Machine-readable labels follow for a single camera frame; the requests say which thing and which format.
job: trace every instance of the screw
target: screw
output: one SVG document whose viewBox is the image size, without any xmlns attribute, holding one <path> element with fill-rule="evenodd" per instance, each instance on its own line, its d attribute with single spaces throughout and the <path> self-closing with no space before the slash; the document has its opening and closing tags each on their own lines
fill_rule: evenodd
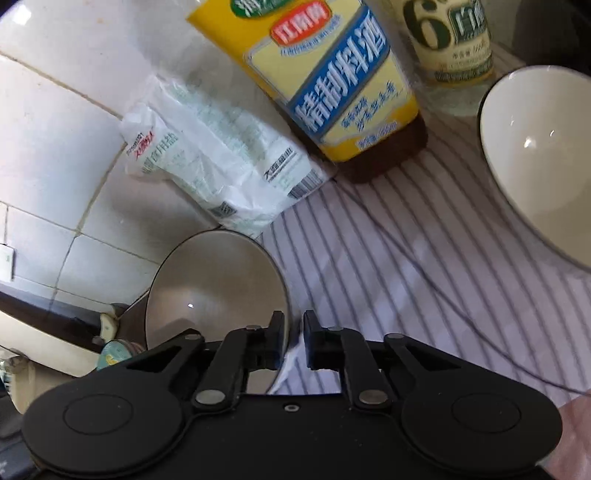
<svg viewBox="0 0 591 480">
<path fill-rule="evenodd" d="M 381 405 L 388 401 L 388 395 L 381 390 L 363 390 L 359 394 L 359 401 L 366 405 Z"/>
<path fill-rule="evenodd" d="M 217 405 L 223 402 L 225 398 L 224 392 L 219 390 L 203 390 L 195 396 L 195 400 L 201 405 Z"/>
</svg>

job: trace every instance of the wire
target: wire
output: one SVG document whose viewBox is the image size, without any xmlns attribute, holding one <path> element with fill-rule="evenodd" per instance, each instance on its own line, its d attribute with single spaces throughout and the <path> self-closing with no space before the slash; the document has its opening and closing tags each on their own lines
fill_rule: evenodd
<svg viewBox="0 0 591 480">
<path fill-rule="evenodd" d="M 397 250 L 399 250 L 399 252 L 404 256 L 404 258 L 406 258 L 408 260 L 408 262 L 413 266 L 413 268 L 419 273 L 419 275 L 421 275 L 421 277 L 423 278 L 423 280 L 427 283 L 427 285 L 429 285 L 429 287 L 431 287 L 433 289 L 433 291 L 454 311 L 454 313 L 460 317 L 460 319 L 466 324 L 468 325 L 468 327 L 470 328 L 470 330 L 472 330 L 474 332 L 474 334 L 481 339 L 483 342 L 485 342 L 490 348 L 492 348 L 496 353 L 498 353 L 501 357 L 503 357 L 505 360 L 507 360 L 511 365 L 513 365 L 513 367 L 515 367 L 517 370 L 520 370 L 521 372 L 525 373 L 526 375 L 528 375 L 531 378 L 536 379 L 539 382 L 542 382 L 543 384 L 549 385 L 551 387 L 555 387 L 558 388 L 559 390 L 563 390 L 569 393 L 574 393 L 577 395 L 581 395 L 584 397 L 589 397 L 591 398 L 591 394 L 583 391 L 583 390 L 578 390 L 577 388 L 572 388 L 569 387 L 568 385 L 563 385 L 561 383 L 557 383 L 557 382 L 553 382 L 552 380 L 548 380 L 547 378 L 541 377 L 540 375 L 536 374 L 535 372 L 532 372 L 532 370 L 528 369 L 527 367 L 524 367 L 523 365 L 519 364 L 518 362 L 515 362 L 515 360 L 513 360 L 511 358 L 511 356 L 506 353 L 505 351 L 503 351 L 501 348 L 499 348 L 491 339 L 489 339 L 486 334 L 484 334 L 476 325 L 476 323 L 474 322 L 474 320 L 472 320 L 469 316 L 467 316 L 466 314 L 464 314 L 461 310 L 461 308 L 459 306 L 456 305 L 456 303 L 450 299 L 447 294 L 437 285 L 437 283 L 427 274 L 427 272 L 425 271 L 425 269 L 412 257 L 411 254 L 409 254 L 407 252 L 407 250 L 402 246 L 402 244 L 396 240 L 394 238 L 394 236 L 388 232 L 388 230 L 386 229 L 386 227 L 384 227 L 373 215 L 372 213 L 368 210 L 368 208 L 363 204 L 363 202 L 357 197 L 355 196 L 353 193 L 351 193 L 350 191 L 348 191 L 347 189 L 343 188 L 340 183 L 338 181 L 336 181 L 335 179 L 332 179 L 332 182 L 334 182 L 334 184 L 336 185 L 336 187 L 338 189 L 340 189 L 341 192 L 343 192 L 347 197 L 349 197 L 359 208 L 361 208 L 365 214 L 368 216 L 368 218 L 375 224 L 375 226 L 385 235 L 388 237 L 388 239 L 394 244 L 394 246 L 397 248 Z"/>
</svg>

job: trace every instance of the bottle label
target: bottle label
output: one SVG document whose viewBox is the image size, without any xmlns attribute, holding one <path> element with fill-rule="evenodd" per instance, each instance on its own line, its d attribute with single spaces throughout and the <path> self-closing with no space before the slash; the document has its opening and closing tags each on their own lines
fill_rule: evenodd
<svg viewBox="0 0 591 480">
<path fill-rule="evenodd" d="M 443 85 L 492 73 L 491 36 L 480 0 L 393 0 L 428 77 Z"/>
<path fill-rule="evenodd" d="M 275 0 L 275 10 L 270 0 L 228 3 L 208 0 L 189 21 L 253 73 L 331 160 L 354 157 L 417 116 L 387 38 L 359 0 Z"/>
</svg>

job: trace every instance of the red logo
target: red logo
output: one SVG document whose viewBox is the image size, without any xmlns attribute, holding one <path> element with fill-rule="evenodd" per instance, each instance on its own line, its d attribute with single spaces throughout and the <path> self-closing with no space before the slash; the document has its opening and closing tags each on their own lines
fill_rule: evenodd
<svg viewBox="0 0 591 480">
<path fill-rule="evenodd" d="M 148 148 L 150 146 L 153 139 L 154 139 L 154 134 L 152 132 L 150 132 L 150 133 L 148 133 L 148 135 L 146 135 L 144 138 L 142 138 L 142 140 L 139 141 L 138 147 L 135 150 L 135 159 L 136 160 L 144 154 L 144 152 L 146 151 L 146 148 Z"/>
<path fill-rule="evenodd" d="M 271 37 L 281 46 L 293 45 L 314 35 L 332 17 L 332 11 L 322 0 L 294 8 L 271 27 Z"/>
</svg>

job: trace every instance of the white ceramic bowl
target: white ceramic bowl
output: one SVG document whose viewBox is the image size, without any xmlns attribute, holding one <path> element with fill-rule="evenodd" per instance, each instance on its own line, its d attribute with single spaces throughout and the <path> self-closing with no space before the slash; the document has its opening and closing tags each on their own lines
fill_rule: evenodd
<svg viewBox="0 0 591 480">
<path fill-rule="evenodd" d="M 246 325 L 268 326 L 280 310 L 287 350 L 289 306 L 281 272 L 259 244 L 236 232 L 203 232 L 180 244 L 158 270 L 148 296 L 146 341 L 153 348 L 187 328 L 219 341 Z M 288 366 L 285 361 L 282 374 Z M 253 372 L 246 390 L 267 393 L 278 378 L 279 372 Z"/>
<path fill-rule="evenodd" d="M 548 260 L 591 271 L 591 79 L 556 66 L 503 77 L 480 109 L 480 140 L 505 211 Z"/>
</svg>

